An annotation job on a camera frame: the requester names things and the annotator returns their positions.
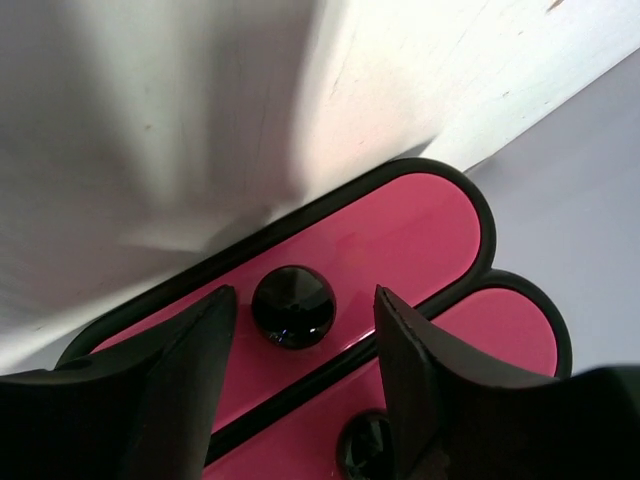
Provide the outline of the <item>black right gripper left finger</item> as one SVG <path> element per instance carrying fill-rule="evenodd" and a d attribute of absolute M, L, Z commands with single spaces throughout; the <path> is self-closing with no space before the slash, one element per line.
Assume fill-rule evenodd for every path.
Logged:
<path fill-rule="evenodd" d="M 2 478 L 200 478 L 235 325 L 223 286 L 96 353 L 2 376 Z"/>

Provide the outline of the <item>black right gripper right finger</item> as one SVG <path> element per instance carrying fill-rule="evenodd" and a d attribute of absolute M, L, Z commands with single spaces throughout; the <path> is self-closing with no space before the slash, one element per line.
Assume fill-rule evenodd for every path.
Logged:
<path fill-rule="evenodd" d="M 378 287 L 375 336 L 400 479 L 635 479 L 639 369 L 565 380 L 498 360 Z"/>

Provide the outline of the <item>pink drawer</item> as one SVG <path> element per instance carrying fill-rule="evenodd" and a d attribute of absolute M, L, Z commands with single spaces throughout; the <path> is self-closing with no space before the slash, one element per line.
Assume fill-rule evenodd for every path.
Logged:
<path fill-rule="evenodd" d="M 546 312 L 504 286 L 477 290 L 434 324 L 501 360 L 554 375 Z M 341 353 L 213 435 L 206 479 L 392 479 L 394 456 L 375 343 Z"/>
<path fill-rule="evenodd" d="M 434 174 L 403 175 L 98 347 L 164 322 L 221 285 L 233 286 L 238 318 L 216 408 L 214 427 L 220 429 L 370 334 L 377 285 L 417 304 L 461 277 L 476 259 L 479 244 L 478 215 L 458 186 Z M 251 318 L 255 287 L 285 265 L 315 270 L 335 294 L 332 328 L 303 350 L 270 343 Z"/>

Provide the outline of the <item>pink bottom drawer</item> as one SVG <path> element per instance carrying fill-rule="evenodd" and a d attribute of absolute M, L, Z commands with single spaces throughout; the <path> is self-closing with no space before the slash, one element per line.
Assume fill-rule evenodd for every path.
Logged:
<path fill-rule="evenodd" d="M 220 429 L 370 334 L 377 285 L 417 304 L 461 277 L 476 259 L 479 244 L 478 215 L 458 186 L 434 174 L 403 175 L 98 347 L 164 322 L 221 285 L 233 286 L 238 318 L 216 408 L 214 427 Z M 255 287 L 285 265 L 315 270 L 335 294 L 332 328 L 303 350 L 270 343 L 251 318 Z"/>

